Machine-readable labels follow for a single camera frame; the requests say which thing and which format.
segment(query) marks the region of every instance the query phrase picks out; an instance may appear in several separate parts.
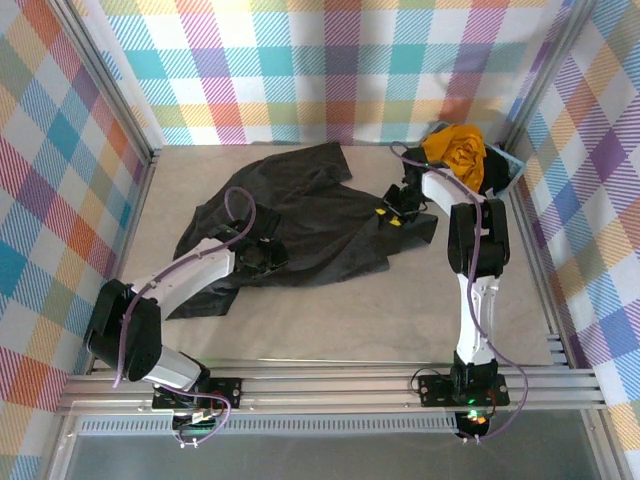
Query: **metal extrusion bar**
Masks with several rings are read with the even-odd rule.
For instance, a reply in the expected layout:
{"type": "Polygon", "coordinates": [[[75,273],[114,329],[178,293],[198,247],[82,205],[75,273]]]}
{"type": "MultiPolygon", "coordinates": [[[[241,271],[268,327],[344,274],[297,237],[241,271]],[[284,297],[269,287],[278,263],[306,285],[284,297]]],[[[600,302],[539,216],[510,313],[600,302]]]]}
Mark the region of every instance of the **metal extrusion bar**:
{"type": "Polygon", "coordinates": [[[585,410],[581,414],[600,476],[607,480],[633,478],[622,445],[617,436],[612,434],[609,412],[585,410]]]}
{"type": "MultiPolygon", "coordinates": [[[[409,379],[418,364],[357,364],[318,362],[243,362],[220,364],[215,376],[243,378],[240,408],[234,415],[399,413],[464,411],[465,407],[423,408],[417,394],[409,389],[409,379]]],[[[438,368],[448,373],[447,368],[438,368]]],[[[599,409],[604,398],[591,370],[565,367],[525,368],[529,397],[525,409],[599,409]]],[[[512,410],[523,395],[519,372],[503,368],[512,410]]],[[[150,384],[124,382],[113,390],[113,373],[71,377],[59,403],[58,413],[153,414],[150,384]]]]}
{"type": "Polygon", "coordinates": [[[78,438],[76,431],[82,422],[80,417],[67,416],[56,423],[59,423],[57,435],[53,431],[49,433],[51,437],[56,439],[56,443],[54,448],[50,450],[51,455],[43,457],[37,480],[58,480],[67,476],[73,449],[78,438]]]}
{"type": "MultiPolygon", "coordinates": [[[[560,339],[560,335],[556,334],[556,333],[551,333],[549,335],[546,336],[547,337],[547,345],[549,347],[549,352],[551,353],[551,360],[553,363],[553,366],[555,367],[564,367],[564,368],[569,368],[569,364],[568,364],[568,360],[567,360],[567,356],[566,356],[566,351],[564,348],[564,344],[562,342],[562,340],[560,339]]],[[[416,362],[380,362],[380,361],[339,361],[339,360],[265,360],[265,359],[261,359],[261,360],[239,360],[239,359],[220,359],[220,360],[210,360],[210,359],[206,359],[206,358],[199,358],[197,359],[200,363],[204,364],[204,365],[209,365],[210,368],[215,369],[217,368],[217,365],[221,365],[224,364],[227,367],[231,367],[233,366],[235,367],[252,367],[255,366],[257,364],[260,365],[268,365],[268,366],[318,366],[318,365],[333,365],[333,366],[338,366],[338,365],[343,365],[343,366],[353,366],[353,365],[415,365],[416,368],[418,368],[418,366],[425,366],[425,364],[423,363],[416,363],[416,362]]],[[[451,365],[449,364],[430,364],[427,365],[429,367],[442,367],[445,369],[448,369],[451,365]]],[[[547,367],[548,365],[536,365],[537,367],[547,367]]],[[[104,363],[103,361],[96,359],[95,364],[93,365],[93,368],[87,372],[88,374],[93,374],[93,373],[108,373],[111,372],[112,369],[111,367],[109,367],[106,363],[104,363]]]]}
{"type": "Polygon", "coordinates": [[[562,31],[549,48],[549,51],[552,53],[544,60],[544,64],[540,68],[529,94],[513,120],[513,125],[505,139],[505,149],[508,152],[513,153],[515,145],[524,135],[549,85],[551,85],[555,79],[562,63],[569,55],[571,47],[573,47],[584,25],[591,17],[591,12],[595,8],[596,3],[597,0],[574,2],[571,13],[563,25],[562,31]]]}
{"type": "Polygon", "coordinates": [[[48,0],[51,10],[75,47],[82,64],[113,110],[140,158],[151,162],[153,147],[138,124],[109,68],[105,65],[87,28],[69,0],[48,0]]]}
{"type": "Polygon", "coordinates": [[[113,278],[121,278],[122,272],[124,272],[124,267],[127,262],[127,258],[129,257],[131,247],[133,245],[133,238],[138,231],[138,224],[140,223],[140,218],[142,217],[142,209],[144,208],[147,196],[149,195],[151,181],[153,180],[153,176],[156,173],[158,156],[158,154],[155,154],[151,159],[151,162],[145,167],[145,171],[142,176],[142,183],[139,187],[140,189],[138,192],[138,197],[136,198],[135,206],[133,207],[133,214],[131,215],[131,219],[129,220],[129,225],[127,226],[127,234],[118,257],[116,258],[116,263],[112,272],[113,278]]]}
{"type": "Polygon", "coordinates": [[[558,305],[556,303],[549,278],[544,268],[542,254],[537,243],[532,240],[535,238],[535,235],[531,226],[532,224],[527,219],[522,193],[518,189],[515,189],[511,193],[511,199],[514,210],[516,211],[517,225],[521,230],[522,238],[525,241],[525,251],[527,252],[531,273],[533,274],[536,287],[538,288],[538,293],[540,296],[540,300],[542,301],[545,317],[549,324],[549,328],[553,332],[557,333],[559,339],[564,340],[563,343],[567,345],[567,348],[563,353],[568,357],[569,366],[575,367],[577,366],[577,360],[575,353],[572,351],[571,345],[568,341],[570,335],[568,334],[565,325],[560,320],[558,305]]]}

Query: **colorful plaid pattern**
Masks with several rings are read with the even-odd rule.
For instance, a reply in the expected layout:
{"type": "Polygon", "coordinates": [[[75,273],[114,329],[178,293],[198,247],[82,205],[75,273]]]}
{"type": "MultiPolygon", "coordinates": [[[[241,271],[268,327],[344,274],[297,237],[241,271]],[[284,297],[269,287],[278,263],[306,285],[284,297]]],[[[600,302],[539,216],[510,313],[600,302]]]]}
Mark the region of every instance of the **colorful plaid pattern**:
{"type": "Polygon", "coordinates": [[[580,366],[640,478],[640,1],[598,3],[519,145],[537,242],[580,366]]]}
{"type": "Polygon", "coordinates": [[[573,3],[75,1],[168,144],[417,141],[436,120],[495,140],[573,3]]]}
{"type": "Polygon", "coordinates": [[[45,0],[2,2],[0,65],[0,478],[22,480],[86,362],[142,161],[45,0]]]}

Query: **yellow fabric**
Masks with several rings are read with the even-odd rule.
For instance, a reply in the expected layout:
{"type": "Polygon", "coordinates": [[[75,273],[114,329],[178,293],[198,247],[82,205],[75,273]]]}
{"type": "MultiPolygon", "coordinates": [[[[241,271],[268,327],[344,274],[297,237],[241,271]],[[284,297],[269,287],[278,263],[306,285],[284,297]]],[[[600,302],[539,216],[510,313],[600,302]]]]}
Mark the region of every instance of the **yellow fabric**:
{"type": "Polygon", "coordinates": [[[444,162],[459,180],[474,192],[484,179],[487,151],[482,132],[475,125],[449,125],[422,142],[429,163],[444,162]]]}

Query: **beige floor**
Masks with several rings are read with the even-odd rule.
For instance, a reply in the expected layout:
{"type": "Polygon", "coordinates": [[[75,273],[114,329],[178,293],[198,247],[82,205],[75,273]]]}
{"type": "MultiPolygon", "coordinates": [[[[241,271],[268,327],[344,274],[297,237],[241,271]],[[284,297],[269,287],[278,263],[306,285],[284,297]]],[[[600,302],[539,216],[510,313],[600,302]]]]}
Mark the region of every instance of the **beige floor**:
{"type": "MultiPolygon", "coordinates": [[[[237,169],[299,147],[166,147],[123,274],[144,276],[166,265],[191,220],[237,169]]],[[[402,167],[386,147],[343,147],[348,185],[383,195],[402,167]]],[[[199,358],[290,358],[450,362],[460,292],[446,257],[448,223],[431,245],[391,257],[391,269],[316,288],[242,289],[225,317],[173,320],[163,342],[199,358]]],[[[494,340],[523,364],[551,362],[543,310],[511,208],[511,262],[497,297],[494,340]]]]}

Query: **black cloth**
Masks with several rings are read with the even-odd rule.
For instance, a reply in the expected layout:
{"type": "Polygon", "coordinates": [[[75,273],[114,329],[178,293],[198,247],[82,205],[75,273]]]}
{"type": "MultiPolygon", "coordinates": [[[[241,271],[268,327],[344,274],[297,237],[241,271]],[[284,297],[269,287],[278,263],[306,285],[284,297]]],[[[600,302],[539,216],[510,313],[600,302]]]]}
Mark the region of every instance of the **black cloth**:
{"type": "MultiPolygon", "coordinates": [[[[224,193],[238,186],[281,215],[274,237],[286,247],[289,262],[258,280],[234,272],[205,287],[171,317],[225,315],[243,286],[325,285],[388,270],[389,255],[431,241],[437,217],[421,214],[402,228],[382,222],[375,212],[381,199],[341,185],[350,178],[337,143],[271,155],[236,172],[222,190],[196,208],[174,259],[194,248],[216,226],[230,221],[224,193]]],[[[241,194],[231,196],[230,207],[237,217],[249,214],[241,194]]]]}
{"type": "Polygon", "coordinates": [[[509,186],[509,163],[507,159],[493,148],[487,148],[487,156],[484,157],[484,178],[480,185],[480,193],[484,195],[487,190],[493,189],[497,194],[509,186]]]}

